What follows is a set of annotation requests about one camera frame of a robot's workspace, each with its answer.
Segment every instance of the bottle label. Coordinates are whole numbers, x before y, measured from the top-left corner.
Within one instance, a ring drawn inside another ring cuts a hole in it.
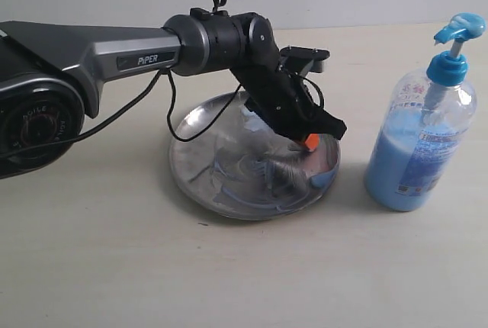
[[[420,196],[431,191],[458,148],[463,134],[421,132],[396,192]]]

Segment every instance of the blue pump head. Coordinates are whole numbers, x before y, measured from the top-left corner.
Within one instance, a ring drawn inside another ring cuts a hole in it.
[[[450,51],[435,56],[427,68],[427,76],[433,82],[444,86],[456,86],[464,81],[468,64],[460,54],[463,43],[480,37],[486,30],[484,19],[472,13],[460,13],[452,17],[448,25],[435,36],[435,44],[454,40]]]

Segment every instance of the piper logo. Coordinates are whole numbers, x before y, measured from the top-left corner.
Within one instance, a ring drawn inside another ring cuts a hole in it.
[[[157,63],[158,55],[142,56],[137,60],[138,66],[149,65],[150,63]]]

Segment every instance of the table surface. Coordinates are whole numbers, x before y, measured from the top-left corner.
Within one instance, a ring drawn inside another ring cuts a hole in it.
[[[390,93],[427,66],[443,24],[278,31],[331,51],[311,74],[348,125],[324,199],[245,223],[190,201],[169,172],[170,88],[49,167],[0,182],[0,327],[459,327],[488,325],[488,40],[466,45],[477,117],[429,203],[394,213],[362,177]],[[105,86],[100,122],[151,76]],[[175,121],[236,81],[176,77]]]

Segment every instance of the pump dispenser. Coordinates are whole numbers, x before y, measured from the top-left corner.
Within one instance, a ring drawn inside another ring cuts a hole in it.
[[[468,64],[461,48],[485,30],[479,15],[455,15],[434,36],[436,44],[453,40],[451,50],[396,85],[364,177],[380,204],[413,211],[432,193],[477,107],[476,93],[465,80]]]

